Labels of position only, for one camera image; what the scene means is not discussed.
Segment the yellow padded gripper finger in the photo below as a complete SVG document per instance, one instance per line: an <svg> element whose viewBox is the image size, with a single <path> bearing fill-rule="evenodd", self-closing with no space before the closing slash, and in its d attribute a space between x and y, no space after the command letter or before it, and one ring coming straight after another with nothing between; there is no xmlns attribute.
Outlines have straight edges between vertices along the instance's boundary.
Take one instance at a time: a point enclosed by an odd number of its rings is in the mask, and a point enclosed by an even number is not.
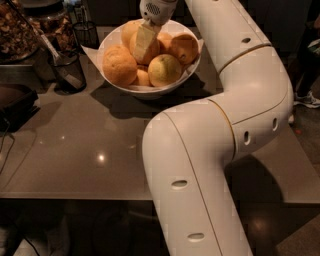
<svg viewBox="0 0 320 256"><path fill-rule="evenodd" d="M161 27L151 20L144 20L142 22L137 30L136 43L133 50L133 56L136 60L143 60L145 58L160 30Z"/></svg>

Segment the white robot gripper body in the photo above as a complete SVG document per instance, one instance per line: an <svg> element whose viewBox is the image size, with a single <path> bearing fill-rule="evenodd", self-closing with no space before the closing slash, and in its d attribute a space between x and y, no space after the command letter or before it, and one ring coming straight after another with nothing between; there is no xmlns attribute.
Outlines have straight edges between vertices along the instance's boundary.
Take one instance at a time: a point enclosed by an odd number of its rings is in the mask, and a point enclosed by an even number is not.
<svg viewBox="0 0 320 256"><path fill-rule="evenodd" d="M177 2L178 0L141 0L141 16L154 25L162 26L171 19Z"/></svg>

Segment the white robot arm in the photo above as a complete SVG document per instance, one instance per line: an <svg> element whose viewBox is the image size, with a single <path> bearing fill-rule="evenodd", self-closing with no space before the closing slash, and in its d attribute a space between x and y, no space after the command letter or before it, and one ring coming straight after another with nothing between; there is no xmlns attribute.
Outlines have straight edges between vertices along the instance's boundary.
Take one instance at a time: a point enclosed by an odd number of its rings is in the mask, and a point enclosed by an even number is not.
<svg viewBox="0 0 320 256"><path fill-rule="evenodd" d="M271 43L239 0L185 0L223 91L147 125L144 169L170 256L252 256L224 169L286 126L293 93Z"/></svg>

